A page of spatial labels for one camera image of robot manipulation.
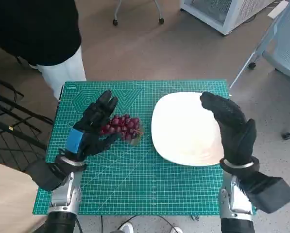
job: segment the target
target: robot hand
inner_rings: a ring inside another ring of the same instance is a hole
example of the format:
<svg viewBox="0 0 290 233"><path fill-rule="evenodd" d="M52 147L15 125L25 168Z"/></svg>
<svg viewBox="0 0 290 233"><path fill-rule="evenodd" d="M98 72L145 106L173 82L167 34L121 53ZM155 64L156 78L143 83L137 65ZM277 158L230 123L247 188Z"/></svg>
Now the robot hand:
<svg viewBox="0 0 290 233"><path fill-rule="evenodd" d="M83 117L72 127L65 149L59 150L55 162L38 160L26 173L39 187L53 191L44 224L45 233L72 233L81 201L80 181L86 168L84 160L107 150L120 135L112 134L100 140L100 131L108 121L118 103L111 99L111 91L105 91L84 111Z"/></svg>
<svg viewBox="0 0 290 233"><path fill-rule="evenodd" d="M118 98L111 99L111 91L105 91L95 103L84 111L83 117L72 127L65 149L59 150L54 163L37 160L26 169L33 181L46 191L53 191L62 185L71 172L84 171L83 162L87 156L107 150L118 138L112 134L100 140L100 130L109 121L109 117L118 103Z"/></svg>
<svg viewBox="0 0 290 233"><path fill-rule="evenodd" d="M65 157L82 162L89 155L109 149L120 134L114 133L100 140L100 131L109 122L118 98L111 99L111 91L105 91L95 103L91 103L83 112L83 117L72 127L66 141Z"/></svg>
<svg viewBox="0 0 290 233"><path fill-rule="evenodd" d="M200 99L202 106L213 112L219 124L224 158L237 166L250 163L256 139L255 121L247 121L240 107L231 100L209 92L204 92Z"/></svg>
<svg viewBox="0 0 290 233"><path fill-rule="evenodd" d="M256 139L255 121L246 120L240 107L233 101L204 92L202 106L213 112L217 120L224 150L221 165L223 184L219 193L220 217L223 233L253 233L252 204L239 184L239 177L259 169L253 162L253 145Z"/></svg>
<svg viewBox="0 0 290 233"><path fill-rule="evenodd" d="M233 101L204 92L202 106L213 112L222 136L224 158L220 160L223 183L219 192L223 233L254 233L252 205L272 213L290 202L290 187L280 177L259 172L252 156L256 140L255 121L246 121Z"/></svg>

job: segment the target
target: cable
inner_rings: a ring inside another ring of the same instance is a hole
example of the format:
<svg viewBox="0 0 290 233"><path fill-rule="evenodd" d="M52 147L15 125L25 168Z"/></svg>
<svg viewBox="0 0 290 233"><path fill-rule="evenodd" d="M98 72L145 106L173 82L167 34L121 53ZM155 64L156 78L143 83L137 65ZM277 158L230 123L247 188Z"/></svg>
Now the cable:
<svg viewBox="0 0 290 233"><path fill-rule="evenodd" d="M130 217L128 220L126 220L124 223L122 223L117 230L119 230L125 223L129 222L130 220L132 220L133 218L137 217L138 215L134 215L133 217Z"/></svg>
<svg viewBox="0 0 290 233"><path fill-rule="evenodd" d="M124 223L122 223L119 227L118 227L118 229L117 230L119 230L125 223L127 223L127 222L129 222L130 220L132 220L133 218L135 218L135 217L137 217L137 216L139 216L139 215L134 215L133 217L130 217L128 220L126 220ZM174 230L175 230L175 232L176 233L179 233L176 229L175 229L175 227L169 222L169 221L167 221L164 217L162 217L162 216L158 216L158 217L160 217L161 219L163 219L164 221L166 221Z"/></svg>
<svg viewBox="0 0 290 233"><path fill-rule="evenodd" d="M102 228L102 233L103 233L103 222L102 222L102 215L101 215L101 228Z"/></svg>
<svg viewBox="0 0 290 233"><path fill-rule="evenodd" d="M81 228L81 225L80 225L80 222L79 222L79 220L78 220L77 217L76 217L76 223L77 223L77 226L78 226L79 232L80 232L80 233L83 233L82 228Z"/></svg>
<svg viewBox="0 0 290 233"><path fill-rule="evenodd" d="M172 224L170 224L170 222L169 221L167 221L164 217L162 217L162 216L158 216L158 217L160 217L160 218L162 218L164 221L166 221L174 230L175 230L175 232L176 233L179 233L176 229L175 229L175 227L172 225Z"/></svg>

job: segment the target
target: black shirt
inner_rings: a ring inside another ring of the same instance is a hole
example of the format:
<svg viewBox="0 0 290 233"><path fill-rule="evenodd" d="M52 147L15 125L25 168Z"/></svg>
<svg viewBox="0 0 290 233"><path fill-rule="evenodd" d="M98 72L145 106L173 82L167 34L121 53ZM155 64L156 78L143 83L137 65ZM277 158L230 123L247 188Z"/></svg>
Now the black shirt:
<svg viewBox="0 0 290 233"><path fill-rule="evenodd" d="M6 52L53 66L80 44L74 0L0 0L0 47Z"/></svg>

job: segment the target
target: red grapes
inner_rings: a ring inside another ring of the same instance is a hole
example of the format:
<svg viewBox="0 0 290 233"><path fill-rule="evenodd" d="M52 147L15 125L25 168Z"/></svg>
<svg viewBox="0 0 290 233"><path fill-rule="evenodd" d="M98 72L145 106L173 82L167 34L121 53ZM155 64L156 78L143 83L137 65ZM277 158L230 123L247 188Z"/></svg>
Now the red grapes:
<svg viewBox="0 0 290 233"><path fill-rule="evenodd" d="M123 116L114 115L113 118L105 125L101 134L121 133L123 140L131 141L142 135L139 129L139 119L130 118L129 114Z"/></svg>

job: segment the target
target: shoe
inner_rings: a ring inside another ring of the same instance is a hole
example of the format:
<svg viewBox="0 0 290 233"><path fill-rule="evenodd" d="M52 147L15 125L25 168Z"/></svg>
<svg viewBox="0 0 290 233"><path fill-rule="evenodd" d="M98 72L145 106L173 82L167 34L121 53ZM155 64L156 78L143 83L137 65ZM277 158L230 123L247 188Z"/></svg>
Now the shoe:
<svg viewBox="0 0 290 233"><path fill-rule="evenodd" d="M134 229L131 223L127 222L119 229L120 231L123 231L124 233L134 233Z"/></svg>
<svg viewBox="0 0 290 233"><path fill-rule="evenodd" d="M174 227L174 228L177 230L178 233L183 233L183 230L180 229L179 227ZM177 233L177 232L174 230L174 228L172 228L172 230L171 230L170 233Z"/></svg>

